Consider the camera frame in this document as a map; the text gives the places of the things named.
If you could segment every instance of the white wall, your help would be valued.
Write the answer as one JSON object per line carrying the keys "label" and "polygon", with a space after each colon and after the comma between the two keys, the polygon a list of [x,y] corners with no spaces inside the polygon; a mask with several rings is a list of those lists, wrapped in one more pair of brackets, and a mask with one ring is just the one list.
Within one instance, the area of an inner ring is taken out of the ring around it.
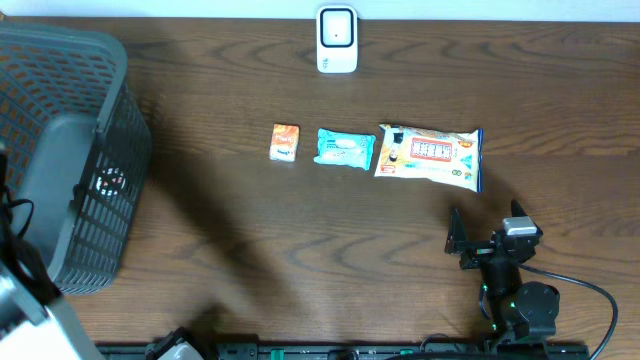
{"label": "white wall", "polygon": [[325,4],[363,19],[640,21],[640,0],[0,0],[7,15],[310,19]]}

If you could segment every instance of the blue wet wipes pack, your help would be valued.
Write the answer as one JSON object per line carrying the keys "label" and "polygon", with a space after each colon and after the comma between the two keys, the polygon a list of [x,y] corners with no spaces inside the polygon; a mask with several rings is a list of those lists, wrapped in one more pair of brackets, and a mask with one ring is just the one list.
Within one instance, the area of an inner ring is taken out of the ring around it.
{"label": "blue wet wipes pack", "polygon": [[326,129],[318,130],[318,156],[313,161],[326,165],[349,165],[369,170],[373,135],[345,134]]}

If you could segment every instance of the small orange packet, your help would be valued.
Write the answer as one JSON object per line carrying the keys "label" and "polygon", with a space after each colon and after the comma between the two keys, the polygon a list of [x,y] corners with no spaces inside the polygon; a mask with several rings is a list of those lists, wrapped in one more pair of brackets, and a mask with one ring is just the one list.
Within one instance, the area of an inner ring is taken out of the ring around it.
{"label": "small orange packet", "polygon": [[299,136],[300,128],[295,125],[273,125],[269,158],[271,160],[294,161]]}

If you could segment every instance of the wood grain surface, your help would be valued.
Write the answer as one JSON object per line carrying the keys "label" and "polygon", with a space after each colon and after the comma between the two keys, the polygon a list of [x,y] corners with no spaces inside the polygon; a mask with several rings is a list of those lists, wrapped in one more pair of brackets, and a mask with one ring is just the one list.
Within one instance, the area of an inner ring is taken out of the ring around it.
{"label": "wood grain surface", "polygon": [[[330,76],[314,21],[17,21],[119,39],[153,133],[118,279],[70,298],[94,340],[181,325],[264,340],[489,332],[479,272],[443,253],[448,211],[485,239],[515,197],[545,231],[528,264],[610,291],[620,321],[602,357],[638,356],[640,25],[361,21],[358,70]],[[313,163],[318,128],[381,139],[381,122],[483,127],[486,191]],[[295,163],[268,159],[274,123],[300,126]],[[594,350],[607,300],[523,278],[560,290],[554,339]]]}

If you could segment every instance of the gray plastic basket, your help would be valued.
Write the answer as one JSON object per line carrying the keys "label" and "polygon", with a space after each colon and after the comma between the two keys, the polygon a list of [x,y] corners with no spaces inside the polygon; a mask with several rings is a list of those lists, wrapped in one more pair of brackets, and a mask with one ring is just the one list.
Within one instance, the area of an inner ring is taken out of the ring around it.
{"label": "gray plastic basket", "polygon": [[[34,202],[25,239],[67,294],[115,278],[140,197],[151,135],[112,37],[0,23],[0,140],[7,184]],[[14,210],[14,230],[29,206]]]}

